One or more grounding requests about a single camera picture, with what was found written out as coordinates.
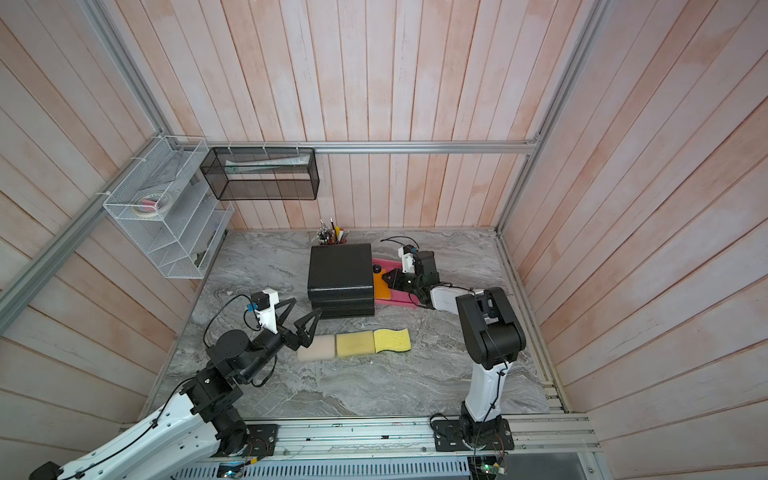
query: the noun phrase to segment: wooden wall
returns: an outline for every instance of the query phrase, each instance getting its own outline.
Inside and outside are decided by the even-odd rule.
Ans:
[[[0,2],[0,288],[152,134],[77,2]],[[194,292],[104,220],[0,338],[3,478],[135,422]]]
[[[176,133],[210,141],[523,140],[594,0],[104,0]],[[522,158],[320,155],[317,201],[242,229],[495,225]]]
[[[768,476],[766,25],[618,2],[505,232],[616,478]]]

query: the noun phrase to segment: marble table surface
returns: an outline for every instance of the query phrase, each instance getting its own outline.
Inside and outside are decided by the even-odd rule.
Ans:
[[[433,250],[440,278],[465,287],[509,287],[503,280],[490,230],[354,230],[350,243],[372,244],[373,256],[397,260],[398,245],[379,240],[405,234],[423,250]],[[310,247],[306,231],[231,232],[219,252],[178,348],[161,382],[153,409],[170,391],[205,366],[202,333],[211,316],[233,295],[274,288],[284,300],[296,297],[287,325],[311,310],[306,296]],[[245,329],[245,299],[230,304],[208,333],[215,341],[229,329]],[[458,414],[466,397],[472,360],[466,353],[458,317],[435,310],[376,306],[367,318],[322,319],[317,334],[407,328],[412,349],[319,362],[299,362],[283,348],[275,373],[262,388],[242,386],[235,404],[244,419]],[[266,372],[256,378],[259,382]],[[535,364],[523,351],[505,381],[503,413],[549,412]]]

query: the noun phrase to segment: aluminum rail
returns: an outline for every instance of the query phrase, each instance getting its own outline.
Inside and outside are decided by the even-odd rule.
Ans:
[[[316,154],[530,154],[535,141],[248,141],[209,147],[313,148]]]

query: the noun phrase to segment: yellow sponge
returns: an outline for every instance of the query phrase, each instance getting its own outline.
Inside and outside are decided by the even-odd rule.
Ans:
[[[382,350],[407,352],[411,349],[411,336],[408,334],[408,329],[379,329],[373,332],[373,344],[376,353]]]
[[[336,335],[336,356],[339,358],[352,355],[376,353],[373,343],[373,331],[340,333]]]

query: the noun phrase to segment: black storage box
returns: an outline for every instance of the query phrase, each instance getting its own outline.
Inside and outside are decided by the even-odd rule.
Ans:
[[[371,259],[370,243],[312,247],[306,292],[321,318],[373,316]]]

